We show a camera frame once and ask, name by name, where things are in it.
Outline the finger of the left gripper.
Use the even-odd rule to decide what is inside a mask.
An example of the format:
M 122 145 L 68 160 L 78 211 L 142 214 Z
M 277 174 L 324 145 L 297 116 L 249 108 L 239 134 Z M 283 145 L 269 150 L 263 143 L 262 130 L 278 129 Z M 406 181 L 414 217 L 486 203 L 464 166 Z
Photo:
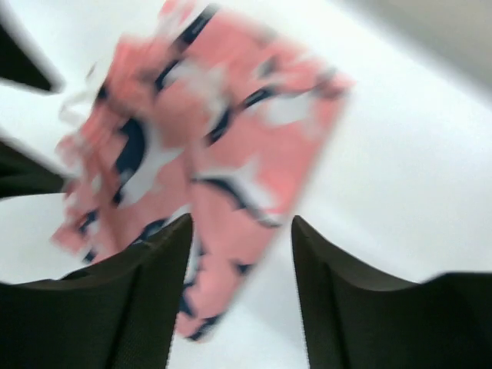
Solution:
M 1 140 L 1 199 L 65 191 L 71 179 L 46 168 Z
M 46 92 L 60 91 L 64 85 L 32 35 L 10 15 L 1 15 L 1 79 Z

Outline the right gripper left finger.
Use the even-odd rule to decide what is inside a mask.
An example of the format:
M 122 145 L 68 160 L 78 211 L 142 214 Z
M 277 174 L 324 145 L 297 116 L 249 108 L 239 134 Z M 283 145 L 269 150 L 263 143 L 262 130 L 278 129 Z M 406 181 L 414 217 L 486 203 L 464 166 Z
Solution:
M 191 246 L 183 215 L 60 280 L 1 286 L 3 368 L 163 368 Z

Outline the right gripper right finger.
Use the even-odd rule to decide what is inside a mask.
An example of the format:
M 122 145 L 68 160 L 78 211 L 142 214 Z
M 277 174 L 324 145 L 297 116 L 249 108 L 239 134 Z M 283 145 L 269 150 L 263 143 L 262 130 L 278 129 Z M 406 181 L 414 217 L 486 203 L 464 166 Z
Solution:
M 291 223 L 312 368 L 489 368 L 491 276 L 445 273 L 413 283 Z

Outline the pink shark print shorts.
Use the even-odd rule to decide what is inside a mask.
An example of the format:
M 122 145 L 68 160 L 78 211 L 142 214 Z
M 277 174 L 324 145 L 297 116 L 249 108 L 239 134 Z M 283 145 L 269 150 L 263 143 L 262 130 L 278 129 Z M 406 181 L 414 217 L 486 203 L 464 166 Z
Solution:
M 154 35 L 119 40 L 90 115 L 58 144 L 76 175 L 53 241 L 96 263 L 190 213 L 175 328 L 201 340 L 288 220 L 349 86 L 264 26 L 165 2 Z

